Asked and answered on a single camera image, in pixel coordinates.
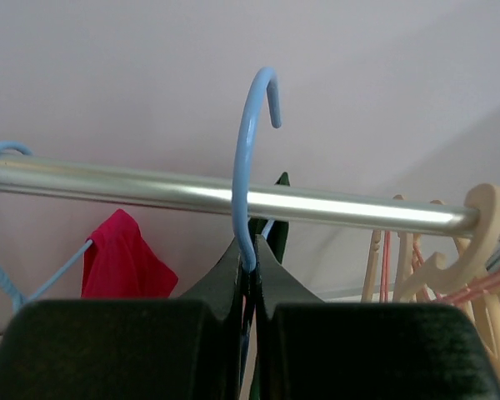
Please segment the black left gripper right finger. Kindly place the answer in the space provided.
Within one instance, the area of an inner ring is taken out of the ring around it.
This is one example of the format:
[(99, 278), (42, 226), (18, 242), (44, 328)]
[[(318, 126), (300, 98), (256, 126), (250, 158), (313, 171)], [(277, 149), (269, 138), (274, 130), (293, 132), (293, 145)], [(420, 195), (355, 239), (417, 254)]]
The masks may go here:
[(324, 302), (255, 240), (263, 399), (500, 399), (475, 328), (454, 307)]

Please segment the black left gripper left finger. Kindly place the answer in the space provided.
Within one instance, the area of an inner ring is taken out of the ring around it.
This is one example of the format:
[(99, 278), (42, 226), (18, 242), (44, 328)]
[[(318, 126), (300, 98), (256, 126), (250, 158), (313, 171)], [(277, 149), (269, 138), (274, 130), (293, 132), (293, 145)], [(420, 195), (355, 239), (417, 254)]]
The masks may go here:
[(236, 243), (180, 297), (31, 303), (0, 343), (0, 399), (235, 399), (242, 311)]

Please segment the green white raglan shirt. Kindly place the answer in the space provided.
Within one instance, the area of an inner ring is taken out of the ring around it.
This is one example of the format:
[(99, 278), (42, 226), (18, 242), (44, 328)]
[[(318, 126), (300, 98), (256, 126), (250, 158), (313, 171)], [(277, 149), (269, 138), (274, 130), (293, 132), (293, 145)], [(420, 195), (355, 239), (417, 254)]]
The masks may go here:
[(252, 217), (248, 220), (250, 235), (261, 235), (266, 238), (277, 262), (282, 264), (288, 241), (289, 223)]

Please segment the beige wooden hanger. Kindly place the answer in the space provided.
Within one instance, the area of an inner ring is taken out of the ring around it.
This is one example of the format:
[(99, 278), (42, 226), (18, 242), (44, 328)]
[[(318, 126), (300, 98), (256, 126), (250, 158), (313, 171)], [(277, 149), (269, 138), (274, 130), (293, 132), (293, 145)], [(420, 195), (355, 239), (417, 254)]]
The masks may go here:
[[(458, 259), (450, 266), (440, 252), (424, 259), (420, 269), (408, 277), (397, 295), (408, 300), (423, 284), (442, 295), (456, 292), (477, 277), (488, 276), (488, 258), (500, 237), (500, 187), (480, 184), (466, 196), (465, 206), (479, 211), (477, 227), (472, 237), (453, 239)], [(483, 294), (473, 301), (462, 303), (460, 309), (471, 319), (500, 380), (500, 298), (499, 294)]]

